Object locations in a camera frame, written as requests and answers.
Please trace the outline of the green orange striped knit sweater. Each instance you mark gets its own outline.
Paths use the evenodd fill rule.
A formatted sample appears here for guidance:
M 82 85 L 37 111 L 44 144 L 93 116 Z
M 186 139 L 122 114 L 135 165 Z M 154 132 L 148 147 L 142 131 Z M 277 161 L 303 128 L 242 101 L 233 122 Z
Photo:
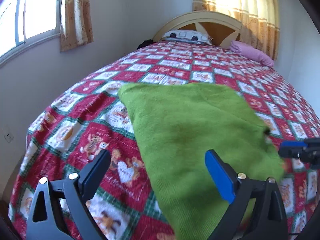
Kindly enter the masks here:
M 130 83 L 118 96 L 177 239 L 207 239 L 227 210 L 204 164 L 208 150 L 252 179 L 284 175 L 268 127 L 228 86 Z

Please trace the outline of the red patchwork teddy bear quilt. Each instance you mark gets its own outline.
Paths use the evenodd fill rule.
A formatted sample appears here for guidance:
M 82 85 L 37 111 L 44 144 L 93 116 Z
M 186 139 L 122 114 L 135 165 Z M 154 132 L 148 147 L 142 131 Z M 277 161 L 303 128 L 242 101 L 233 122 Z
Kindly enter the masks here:
M 89 209 L 92 215 L 106 211 L 119 223 L 102 231 L 112 239 L 173 236 L 158 208 L 126 109 L 117 98 L 118 89 L 133 81 L 227 85 L 266 122 L 275 145 L 319 135 L 319 118 L 311 105 L 274 69 L 221 47 L 154 43 L 76 83 L 30 125 L 8 211 L 21 238 L 26 237 L 38 180 L 61 179 L 104 149 L 113 155 L 112 168 L 89 201 Z

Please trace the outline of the pink pillow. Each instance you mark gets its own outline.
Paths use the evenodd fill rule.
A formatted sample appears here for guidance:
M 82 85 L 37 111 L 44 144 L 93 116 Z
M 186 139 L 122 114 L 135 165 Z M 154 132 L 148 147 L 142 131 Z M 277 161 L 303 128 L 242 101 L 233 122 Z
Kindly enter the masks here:
M 235 53 L 240 54 L 241 56 L 247 57 L 250 60 L 256 61 L 264 66 L 267 67 L 274 67 L 274 61 L 266 55 L 264 52 L 253 48 L 252 46 L 240 42 L 240 41 L 232 41 L 230 45 L 230 50 Z

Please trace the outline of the cream and brown wooden headboard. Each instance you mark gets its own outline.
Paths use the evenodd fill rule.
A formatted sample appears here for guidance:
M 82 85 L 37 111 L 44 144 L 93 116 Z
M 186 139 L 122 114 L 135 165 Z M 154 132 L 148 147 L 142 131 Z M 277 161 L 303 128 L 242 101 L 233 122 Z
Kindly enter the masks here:
M 165 24 L 152 38 L 158 42 L 170 30 L 194 30 L 208 35 L 212 44 L 228 48 L 233 40 L 240 40 L 242 23 L 231 16 L 214 11 L 193 11 Z

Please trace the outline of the yellow curtain behind headboard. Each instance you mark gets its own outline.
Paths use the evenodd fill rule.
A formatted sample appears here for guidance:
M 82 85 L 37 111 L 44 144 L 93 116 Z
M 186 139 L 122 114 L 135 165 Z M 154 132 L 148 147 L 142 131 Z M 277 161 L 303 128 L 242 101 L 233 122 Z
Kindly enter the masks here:
M 193 11 L 214 11 L 242 23 L 240 41 L 276 60 L 279 49 L 279 0 L 193 0 Z

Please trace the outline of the white car print pillow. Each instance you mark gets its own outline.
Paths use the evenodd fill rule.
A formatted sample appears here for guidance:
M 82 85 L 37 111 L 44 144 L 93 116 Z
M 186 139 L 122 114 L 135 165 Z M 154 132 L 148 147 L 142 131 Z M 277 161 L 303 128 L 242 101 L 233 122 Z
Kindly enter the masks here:
M 203 34 L 199 31 L 194 30 L 171 30 L 166 32 L 161 40 L 165 41 L 177 41 L 185 42 L 190 44 L 201 44 L 212 46 L 212 38 L 207 34 Z

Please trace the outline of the yellow curtain at side window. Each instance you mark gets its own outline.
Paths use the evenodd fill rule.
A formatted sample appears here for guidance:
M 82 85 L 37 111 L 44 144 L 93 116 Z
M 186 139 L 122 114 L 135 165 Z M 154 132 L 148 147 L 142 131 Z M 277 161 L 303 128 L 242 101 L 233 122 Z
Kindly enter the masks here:
M 62 0 L 60 51 L 68 51 L 93 42 L 89 0 Z

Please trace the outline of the black item beside bed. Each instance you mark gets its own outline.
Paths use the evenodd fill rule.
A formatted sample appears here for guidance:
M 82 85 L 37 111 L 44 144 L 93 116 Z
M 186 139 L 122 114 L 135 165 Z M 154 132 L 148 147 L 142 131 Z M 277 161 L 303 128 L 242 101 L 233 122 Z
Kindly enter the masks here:
M 154 41 L 152 39 L 145 40 L 137 47 L 137 50 L 139 50 L 141 48 L 144 48 L 144 47 L 147 47 L 147 46 L 149 46 L 149 45 L 151 45 L 153 43 L 154 43 Z

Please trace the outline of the sliding side window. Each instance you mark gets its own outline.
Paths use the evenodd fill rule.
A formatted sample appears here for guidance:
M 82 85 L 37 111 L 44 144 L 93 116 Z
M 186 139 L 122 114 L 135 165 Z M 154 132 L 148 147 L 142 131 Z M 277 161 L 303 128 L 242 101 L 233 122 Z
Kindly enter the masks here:
M 60 34 L 62 0 L 1 0 L 1 65 Z

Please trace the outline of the white wall socket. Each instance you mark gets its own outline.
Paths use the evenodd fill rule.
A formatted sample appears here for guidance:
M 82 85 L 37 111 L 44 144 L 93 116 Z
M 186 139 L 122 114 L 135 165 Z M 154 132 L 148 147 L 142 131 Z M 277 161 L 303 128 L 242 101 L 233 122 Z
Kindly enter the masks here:
M 7 141 L 7 143 L 11 143 L 14 139 L 14 136 L 10 131 L 6 131 L 4 132 L 4 139 Z

